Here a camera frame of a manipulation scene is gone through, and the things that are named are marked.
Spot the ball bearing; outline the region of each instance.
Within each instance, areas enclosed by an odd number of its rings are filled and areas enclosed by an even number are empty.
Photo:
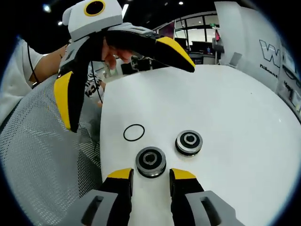
[[[157,147],[146,147],[136,156],[136,166],[144,177],[156,178],[165,171],[165,154]]]
[[[197,154],[203,145],[203,139],[199,133],[193,130],[182,131],[175,140],[175,147],[183,155],[193,156]]]

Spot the white robot head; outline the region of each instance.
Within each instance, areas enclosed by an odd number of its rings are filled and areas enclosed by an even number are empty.
[[[122,9],[117,0],[84,0],[65,10],[63,24],[72,41],[103,28],[122,23]]]

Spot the desk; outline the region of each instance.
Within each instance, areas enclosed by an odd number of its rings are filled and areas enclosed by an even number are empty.
[[[108,83],[100,133],[102,176],[132,167],[134,195],[129,226],[173,226],[170,168],[195,174],[246,226],[267,226],[290,198],[299,177],[301,126],[269,88],[236,69],[197,65],[194,73],[163,68]],[[144,136],[123,139],[142,124]],[[177,153],[174,141],[186,129],[203,138],[194,157]],[[166,155],[166,171],[147,179],[135,166],[148,146]]]

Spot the window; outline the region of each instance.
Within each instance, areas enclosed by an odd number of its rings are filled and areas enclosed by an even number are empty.
[[[192,45],[192,41],[205,41],[204,29],[190,29],[188,30],[189,45]]]
[[[184,28],[184,27],[185,27],[185,21],[184,20],[182,20],[182,22],[178,21],[178,22],[175,23],[175,28],[176,29],[181,29],[181,28]]]
[[[175,32],[175,37],[176,38],[181,38],[181,39],[186,39],[186,32],[181,30],[181,31],[177,31]]]
[[[190,18],[187,19],[186,22],[187,22],[187,27],[204,25],[203,17]]]
[[[205,16],[206,24],[220,24],[217,15]]]
[[[212,38],[215,38],[215,29],[206,29],[207,42],[212,42]]]

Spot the white shirt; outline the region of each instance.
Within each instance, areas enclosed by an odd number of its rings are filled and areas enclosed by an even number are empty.
[[[43,57],[32,48],[29,48],[33,68]],[[32,69],[29,64],[27,43],[20,40],[5,69],[0,83],[0,125],[14,109],[18,102],[26,96],[31,89],[29,82]]]

